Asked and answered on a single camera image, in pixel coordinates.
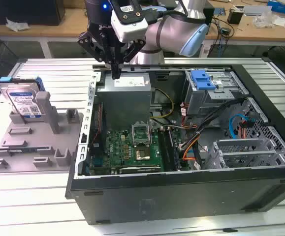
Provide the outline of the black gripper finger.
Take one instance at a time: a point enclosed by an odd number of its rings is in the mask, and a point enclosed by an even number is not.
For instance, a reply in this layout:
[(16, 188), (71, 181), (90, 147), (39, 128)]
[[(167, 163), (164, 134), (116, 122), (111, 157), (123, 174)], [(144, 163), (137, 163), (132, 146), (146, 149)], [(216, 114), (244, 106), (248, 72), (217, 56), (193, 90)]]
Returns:
[(124, 64), (124, 62), (130, 62), (144, 46), (145, 40), (134, 40), (117, 45), (117, 79), (120, 78), (122, 64)]
[(93, 42), (93, 37), (89, 31), (82, 33), (78, 38), (78, 44), (87, 51), (98, 62), (109, 65), (112, 79), (117, 78), (117, 65), (112, 53), (112, 47), (108, 44), (108, 36), (101, 32), (98, 35), (99, 42)]

